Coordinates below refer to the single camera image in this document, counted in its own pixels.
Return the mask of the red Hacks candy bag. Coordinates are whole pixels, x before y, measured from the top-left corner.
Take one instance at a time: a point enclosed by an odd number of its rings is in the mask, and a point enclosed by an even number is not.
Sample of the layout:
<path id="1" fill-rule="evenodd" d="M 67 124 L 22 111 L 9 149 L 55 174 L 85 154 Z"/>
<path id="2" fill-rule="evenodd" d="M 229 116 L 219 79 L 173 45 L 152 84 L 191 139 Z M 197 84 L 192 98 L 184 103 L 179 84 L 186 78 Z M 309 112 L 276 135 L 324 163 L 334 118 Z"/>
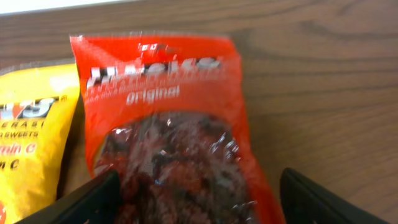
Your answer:
<path id="1" fill-rule="evenodd" d="M 116 170 L 115 223 L 283 223 L 251 150 L 241 57 L 224 36 L 70 38 L 92 176 Z"/>

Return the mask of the yellow Hacks candy bag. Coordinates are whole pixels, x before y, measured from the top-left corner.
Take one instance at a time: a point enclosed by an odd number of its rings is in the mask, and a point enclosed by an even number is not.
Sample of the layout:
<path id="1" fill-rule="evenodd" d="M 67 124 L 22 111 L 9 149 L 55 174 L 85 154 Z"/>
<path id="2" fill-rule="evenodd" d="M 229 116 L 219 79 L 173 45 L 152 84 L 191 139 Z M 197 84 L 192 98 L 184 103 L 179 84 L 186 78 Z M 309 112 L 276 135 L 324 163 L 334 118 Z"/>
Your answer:
<path id="1" fill-rule="evenodd" d="M 1 223 L 56 200 L 79 94 L 74 63 L 1 75 Z"/>

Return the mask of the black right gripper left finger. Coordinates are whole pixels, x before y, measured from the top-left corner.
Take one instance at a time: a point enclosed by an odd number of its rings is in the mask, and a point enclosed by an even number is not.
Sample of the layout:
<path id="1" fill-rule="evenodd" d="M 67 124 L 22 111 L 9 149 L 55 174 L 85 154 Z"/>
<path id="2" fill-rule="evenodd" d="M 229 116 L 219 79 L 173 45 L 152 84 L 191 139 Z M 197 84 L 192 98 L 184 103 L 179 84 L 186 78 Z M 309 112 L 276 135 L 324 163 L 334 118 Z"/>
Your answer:
<path id="1" fill-rule="evenodd" d="M 119 174 L 115 170 L 108 170 L 17 223 L 113 223 L 121 202 L 120 188 Z"/>

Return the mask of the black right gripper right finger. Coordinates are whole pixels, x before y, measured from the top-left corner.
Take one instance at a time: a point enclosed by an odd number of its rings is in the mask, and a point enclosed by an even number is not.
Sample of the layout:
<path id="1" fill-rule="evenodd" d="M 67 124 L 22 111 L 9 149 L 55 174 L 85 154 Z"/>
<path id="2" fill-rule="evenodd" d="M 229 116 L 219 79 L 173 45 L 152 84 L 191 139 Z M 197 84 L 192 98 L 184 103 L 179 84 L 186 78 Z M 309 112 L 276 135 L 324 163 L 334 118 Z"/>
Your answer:
<path id="1" fill-rule="evenodd" d="M 280 201 L 287 224 L 387 224 L 291 168 L 280 177 Z"/>

